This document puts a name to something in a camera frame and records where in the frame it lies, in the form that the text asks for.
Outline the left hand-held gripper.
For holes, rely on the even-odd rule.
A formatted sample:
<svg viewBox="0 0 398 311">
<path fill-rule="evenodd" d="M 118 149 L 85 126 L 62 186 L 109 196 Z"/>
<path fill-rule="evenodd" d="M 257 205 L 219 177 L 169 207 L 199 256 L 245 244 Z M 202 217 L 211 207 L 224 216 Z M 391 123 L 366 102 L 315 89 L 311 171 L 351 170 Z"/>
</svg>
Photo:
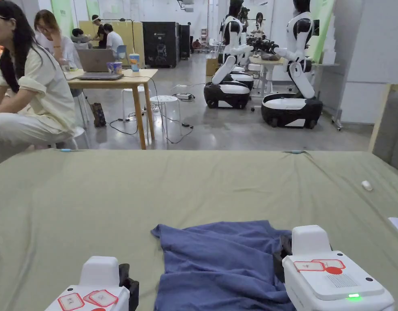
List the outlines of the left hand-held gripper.
<svg viewBox="0 0 398 311">
<path fill-rule="evenodd" d="M 77 285 L 65 289 L 48 311 L 135 311 L 139 282 L 130 278 L 130 265 L 117 258 L 92 256 L 82 266 Z"/>
</svg>

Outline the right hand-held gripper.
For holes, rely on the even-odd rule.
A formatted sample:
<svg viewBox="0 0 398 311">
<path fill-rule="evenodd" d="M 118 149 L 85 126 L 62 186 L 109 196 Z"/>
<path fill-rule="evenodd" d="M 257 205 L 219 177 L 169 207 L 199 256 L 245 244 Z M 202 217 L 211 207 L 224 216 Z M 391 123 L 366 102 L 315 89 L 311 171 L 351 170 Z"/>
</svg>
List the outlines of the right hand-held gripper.
<svg viewBox="0 0 398 311">
<path fill-rule="evenodd" d="M 393 311 L 390 292 L 339 250 L 318 225 L 280 237 L 273 255 L 276 278 L 298 311 Z"/>
</svg>

